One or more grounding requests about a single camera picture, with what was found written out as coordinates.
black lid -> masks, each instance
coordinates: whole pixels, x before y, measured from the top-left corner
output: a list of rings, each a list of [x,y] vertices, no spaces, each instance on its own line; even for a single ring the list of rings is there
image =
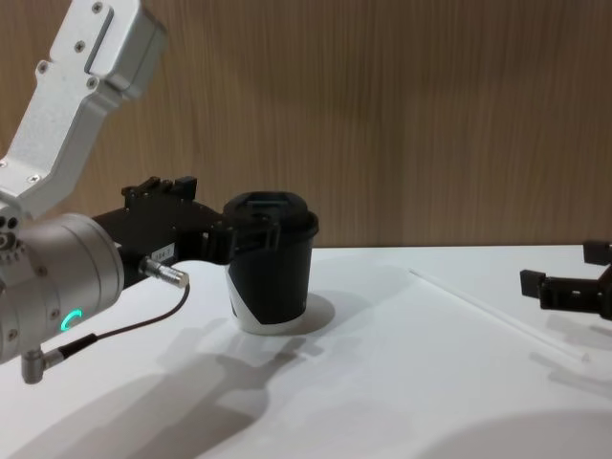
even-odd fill
[[[229,218],[252,218],[266,215],[278,222],[281,237],[302,235],[313,237],[318,232],[317,216],[308,210],[306,202],[293,193],[255,191],[244,193],[223,207]]]

transparent straw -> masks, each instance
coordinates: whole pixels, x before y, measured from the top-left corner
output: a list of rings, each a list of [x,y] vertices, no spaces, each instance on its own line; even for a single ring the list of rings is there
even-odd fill
[[[526,336],[534,341],[537,341],[539,344],[543,344],[549,349],[552,349],[569,359],[580,361],[583,363],[589,362],[591,360],[591,357],[587,353],[582,352],[579,349],[570,346],[569,344],[561,342],[558,339],[549,337],[548,335],[540,332],[531,325],[527,325],[514,317],[510,317],[509,315],[499,311],[498,309],[493,308],[484,301],[481,301],[478,298],[474,298],[473,296],[466,294],[465,292],[461,292],[460,290],[450,287],[449,285],[445,284],[436,277],[433,277],[426,273],[422,273],[412,268],[410,268],[409,271],[411,274],[416,275],[417,277],[423,279],[425,282],[447,292],[448,294],[456,296],[465,303],[468,303],[470,306],[477,308],[487,316],[497,319],[498,321],[502,322],[507,327],[512,328],[521,335]]]

table surface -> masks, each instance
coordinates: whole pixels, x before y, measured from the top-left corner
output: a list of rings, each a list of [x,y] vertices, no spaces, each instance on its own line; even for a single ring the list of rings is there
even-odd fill
[[[520,295],[521,269],[599,275],[580,247],[317,250],[304,323],[286,337],[236,328],[222,268],[180,266],[192,281],[180,314],[92,346],[36,386],[18,360],[0,367],[0,457],[612,456],[612,323]],[[147,280],[45,348],[180,296]]]

cable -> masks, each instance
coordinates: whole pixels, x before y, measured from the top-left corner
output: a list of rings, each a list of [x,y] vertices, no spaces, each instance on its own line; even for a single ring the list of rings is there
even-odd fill
[[[170,316],[173,316],[176,313],[178,313],[181,310],[181,308],[185,305],[187,299],[189,298],[190,291],[191,291],[191,286],[187,284],[185,286],[183,297],[177,303],[177,305],[174,308],[172,308],[170,311],[168,311],[167,313],[162,314],[161,316],[153,317],[153,318],[150,318],[149,320],[144,320],[142,322],[134,323],[126,327],[118,328],[117,330],[111,330],[110,332],[102,333],[101,335],[96,335],[95,333],[92,333],[83,338],[76,339],[73,342],[70,342],[64,346],[59,346],[56,349],[56,351],[59,352],[59,354],[61,354],[62,360],[65,361],[66,359],[73,356],[77,352],[82,351],[83,349],[91,346],[95,342],[100,341],[101,339],[115,337],[116,335],[120,335],[121,333],[131,332],[132,330],[136,330],[138,328],[142,328],[147,325],[151,325],[153,323],[160,322],[164,320],[165,318],[169,318]]]
[[[151,325],[153,323],[160,322],[164,320],[165,318],[169,318],[170,316],[175,315],[181,310],[183,305],[185,305],[187,299],[189,298],[190,290],[191,290],[191,286],[187,284],[185,286],[185,292],[183,293],[183,297],[181,298],[181,301],[179,301],[178,304],[174,308],[172,308],[170,311],[168,311],[167,313],[162,314],[161,316],[150,318],[149,320],[144,320],[142,322],[135,323],[133,325],[128,325],[127,327],[122,327],[122,328],[118,328],[117,330],[112,330],[110,332],[102,333],[101,335],[98,335],[98,340],[111,338],[116,335],[120,335],[121,333],[131,332],[132,330],[136,330],[137,328],[142,328],[147,325]]]

wood grain panel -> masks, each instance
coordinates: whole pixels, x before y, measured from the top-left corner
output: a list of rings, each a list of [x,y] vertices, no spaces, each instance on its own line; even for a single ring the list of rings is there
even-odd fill
[[[66,0],[2,0],[6,151]],[[75,193],[149,175],[199,199],[287,189],[321,246],[612,238],[612,2],[153,0],[169,49],[107,121]]]

